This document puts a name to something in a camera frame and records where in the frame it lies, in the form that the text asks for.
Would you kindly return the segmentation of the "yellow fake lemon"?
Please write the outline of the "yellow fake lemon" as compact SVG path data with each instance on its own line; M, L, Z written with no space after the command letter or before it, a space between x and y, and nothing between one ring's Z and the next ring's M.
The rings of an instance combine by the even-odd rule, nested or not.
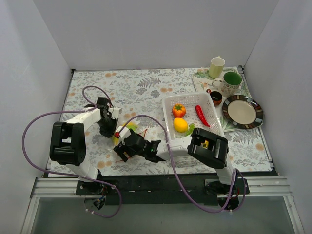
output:
M183 118L176 117L173 121L174 129L180 133L188 131L189 126L186 120Z

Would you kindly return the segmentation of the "red fake chili pepper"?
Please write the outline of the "red fake chili pepper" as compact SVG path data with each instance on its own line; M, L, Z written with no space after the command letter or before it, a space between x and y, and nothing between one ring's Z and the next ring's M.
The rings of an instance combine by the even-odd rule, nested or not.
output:
M201 107L199 105L195 106L195 111L197 113L198 118L200 119L200 121L207 127L210 127L209 123L207 122L207 120L205 119L205 116L203 114L203 111L201 109Z

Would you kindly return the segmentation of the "clear zip top bag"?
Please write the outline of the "clear zip top bag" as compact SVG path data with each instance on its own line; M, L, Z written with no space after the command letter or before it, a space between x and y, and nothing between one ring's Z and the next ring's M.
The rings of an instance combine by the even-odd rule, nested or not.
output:
M124 140L124 143L118 140L118 144L113 148L113 150L117 156L121 158L121 161L124 162L127 162L134 156L141 156L147 160L147 146L148 140L132 130L131 135Z

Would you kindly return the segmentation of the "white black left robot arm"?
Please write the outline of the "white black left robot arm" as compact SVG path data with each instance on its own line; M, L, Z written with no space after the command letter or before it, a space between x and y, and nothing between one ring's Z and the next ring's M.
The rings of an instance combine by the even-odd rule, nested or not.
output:
M52 161L68 167L82 181L82 187L93 195L103 192L104 184L98 178L101 173L86 154L85 133L94 124L100 126L100 134L111 138L117 128L121 108L113 107L105 97L99 97L96 107L86 105L83 112L65 122L55 122L49 156Z

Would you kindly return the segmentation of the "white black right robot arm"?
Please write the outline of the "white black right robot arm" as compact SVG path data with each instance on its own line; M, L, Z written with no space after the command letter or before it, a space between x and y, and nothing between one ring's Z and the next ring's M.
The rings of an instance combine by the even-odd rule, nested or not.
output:
M194 128L190 135L183 138L167 142L148 141L132 129L120 126L114 136L118 140L114 151L125 162L133 156L141 156L147 161L158 163L170 160L170 155L174 157L190 155L215 169L218 181L207 185L211 194L231 194L238 188L236 177L232 176L234 169L227 160L228 140L220 135L202 128Z

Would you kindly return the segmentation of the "orange fake tomato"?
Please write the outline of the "orange fake tomato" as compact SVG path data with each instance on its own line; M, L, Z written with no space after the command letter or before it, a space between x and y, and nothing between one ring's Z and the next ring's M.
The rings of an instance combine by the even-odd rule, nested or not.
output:
M172 114L176 118L183 118L186 115L186 108L182 104L176 104L172 108Z

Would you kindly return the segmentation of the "green fake apple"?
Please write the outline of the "green fake apple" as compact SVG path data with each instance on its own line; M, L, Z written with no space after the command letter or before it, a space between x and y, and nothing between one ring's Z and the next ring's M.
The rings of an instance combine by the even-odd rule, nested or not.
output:
M133 123L133 122L129 122L127 125L126 125L126 127L128 128L128 129L132 129L134 132L137 130L137 128L138 128L138 125L137 124L135 124L135 123Z

